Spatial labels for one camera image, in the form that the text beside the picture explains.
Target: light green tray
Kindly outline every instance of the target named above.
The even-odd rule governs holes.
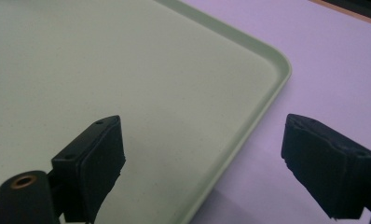
[[[128,160],[96,223],[187,223],[290,70],[177,1],[0,0],[0,184],[119,114]]]

